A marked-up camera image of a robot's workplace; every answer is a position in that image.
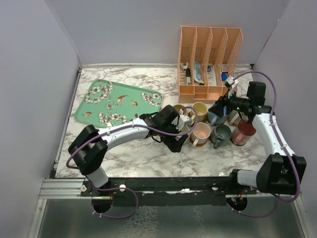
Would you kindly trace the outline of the pink red mug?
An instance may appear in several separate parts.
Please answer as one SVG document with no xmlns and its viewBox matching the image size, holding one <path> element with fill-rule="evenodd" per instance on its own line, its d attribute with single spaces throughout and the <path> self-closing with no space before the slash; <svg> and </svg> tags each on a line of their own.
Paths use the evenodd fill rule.
<svg viewBox="0 0 317 238">
<path fill-rule="evenodd" d="M 256 129 L 252 124 L 245 121 L 240 121 L 232 132 L 231 142 L 236 146 L 243 146 L 253 135 L 255 135 L 255 133 Z"/>
</svg>

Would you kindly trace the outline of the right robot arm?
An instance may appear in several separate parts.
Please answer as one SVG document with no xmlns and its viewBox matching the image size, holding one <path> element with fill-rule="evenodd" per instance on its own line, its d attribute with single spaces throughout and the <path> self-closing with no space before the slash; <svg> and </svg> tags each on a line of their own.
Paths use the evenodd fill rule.
<svg viewBox="0 0 317 238">
<path fill-rule="evenodd" d="M 248 117 L 264 146 L 266 161 L 258 171 L 233 170 L 227 182 L 228 190 L 238 194 L 245 186 L 263 193 L 296 195 L 306 169 L 304 157 L 297 156 L 287 145 L 279 130 L 271 106 L 265 105 L 266 84 L 250 82 L 247 97 L 237 97 L 238 81 L 229 77 L 225 80 L 228 92 L 209 108 L 211 113 L 222 117 L 231 111 L 242 112 Z"/>
</svg>

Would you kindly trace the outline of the green floral mug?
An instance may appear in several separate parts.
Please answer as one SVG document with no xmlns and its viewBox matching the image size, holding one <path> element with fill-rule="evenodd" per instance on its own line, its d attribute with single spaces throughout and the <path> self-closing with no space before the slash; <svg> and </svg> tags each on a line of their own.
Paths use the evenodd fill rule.
<svg viewBox="0 0 317 238">
<path fill-rule="evenodd" d="M 241 119 L 245 120 L 245 115 L 241 112 L 233 110 L 228 116 L 227 121 L 231 126 L 236 127 Z"/>
</svg>

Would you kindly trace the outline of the pale pink mug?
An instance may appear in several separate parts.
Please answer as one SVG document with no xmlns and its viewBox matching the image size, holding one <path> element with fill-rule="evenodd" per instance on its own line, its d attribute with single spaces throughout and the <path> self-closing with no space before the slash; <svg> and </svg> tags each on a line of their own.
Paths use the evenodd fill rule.
<svg viewBox="0 0 317 238">
<path fill-rule="evenodd" d="M 191 135 L 190 135 L 190 142 L 194 147 L 201 147 L 204 146 L 211 134 L 211 127 L 204 123 L 199 122 L 193 128 Z"/>
</svg>

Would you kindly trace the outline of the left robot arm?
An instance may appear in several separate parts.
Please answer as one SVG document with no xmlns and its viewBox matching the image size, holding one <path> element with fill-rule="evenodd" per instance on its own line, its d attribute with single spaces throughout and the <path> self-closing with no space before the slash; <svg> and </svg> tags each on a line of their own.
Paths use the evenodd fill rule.
<svg viewBox="0 0 317 238">
<path fill-rule="evenodd" d="M 137 139 L 159 137 L 159 143 L 166 145 L 173 153 L 179 153 L 188 138 L 192 119 L 180 114 L 171 105 L 161 111 L 142 114 L 129 123 L 103 130 L 92 124 L 86 126 L 68 147 L 70 158 L 75 168 L 92 182 L 92 190 L 97 195 L 109 191 L 109 178 L 102 168 L 102 161 L 107 151 L 121 144 Z"/>
</svg>

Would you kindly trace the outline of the dark grey mug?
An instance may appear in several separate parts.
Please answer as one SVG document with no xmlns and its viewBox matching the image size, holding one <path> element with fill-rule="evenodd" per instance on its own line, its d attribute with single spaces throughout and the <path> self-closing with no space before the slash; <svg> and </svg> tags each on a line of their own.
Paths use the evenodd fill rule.
<svg viewBox="0 0 317 238">
<path fill-rule="evenodd" d="M 232 132 L 230 127 L 220 124 L 214 127 L 210 134 L 210 140 L 213 143 L 213 149 L 227 144 L 231 138 Z"/>
</svg>

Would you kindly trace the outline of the grey white mug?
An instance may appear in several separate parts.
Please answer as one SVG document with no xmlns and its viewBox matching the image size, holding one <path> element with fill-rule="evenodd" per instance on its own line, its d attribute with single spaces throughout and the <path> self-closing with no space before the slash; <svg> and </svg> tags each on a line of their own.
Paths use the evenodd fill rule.
<svg viewBox="0 0 317 238">
<path fill-rule="evenodd" d="M 184 126 L 182 129 L 181 129 L 181 131 L 180 131 L 180 133 L 184 133 L 184 132 L 188 132 L 190 130 L 190 127 L 189 126 Z M 187 143 L 188 141 L 189 141 L 189 138 L 190 138 L 190 133 L 187 133 L 187 138 L 186 138 L 186 140 L 184 141 L 184 143 Z"/>
</svg>

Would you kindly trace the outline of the light blue mug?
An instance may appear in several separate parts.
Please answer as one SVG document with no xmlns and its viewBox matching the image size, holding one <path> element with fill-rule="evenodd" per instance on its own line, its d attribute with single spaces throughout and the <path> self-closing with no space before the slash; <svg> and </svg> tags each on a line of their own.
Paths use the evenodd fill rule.
<svg viewBox="0 0 317 238">
<path fill-rule="evenodd" d="M 212 112 L 207 113 L 207 122 L 209 123 L 210 126 L 224 124 L 224 122 L 226 121 L 226 118 L 227 118 L 226 114 L 224 114 L 223 117 L 219 117 Z"/>
</svg>

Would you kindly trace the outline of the beige ceramic mug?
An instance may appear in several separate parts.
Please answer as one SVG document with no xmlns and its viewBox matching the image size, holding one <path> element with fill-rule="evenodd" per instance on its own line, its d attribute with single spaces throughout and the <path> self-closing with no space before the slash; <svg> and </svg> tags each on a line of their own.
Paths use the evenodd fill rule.
<svg viewBox="0 0 317 238">
<path fill-rule="evenodd" d="M 177 105 L 174 105 L 173 108 L 180 114 L 180 115 L 189 115 L 190 113 L 190 110 L 184 106 L 184 105 L 181 105 L 181 104 L 177 104 Z"/>
</svg>

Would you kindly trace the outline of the pale yellow mug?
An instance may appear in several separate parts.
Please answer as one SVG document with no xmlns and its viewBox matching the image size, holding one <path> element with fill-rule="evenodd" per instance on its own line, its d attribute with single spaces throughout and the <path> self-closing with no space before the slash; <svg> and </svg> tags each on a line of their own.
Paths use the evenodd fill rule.
<svg viewBox="0 0 317 238">
<path fill-rule="evenodd" d="M 195 120 L 198 119 L 198 122 L 205 122 L 206 115 L 208 113 L 207 106 L 202 102 L 196 102 L 193 104 L 192 108 L 197 112 L 197 117 L 193 110 L 190 110 L 189 117 L 192 119 L 191 125 L 195 123 Z"/>
</svg>

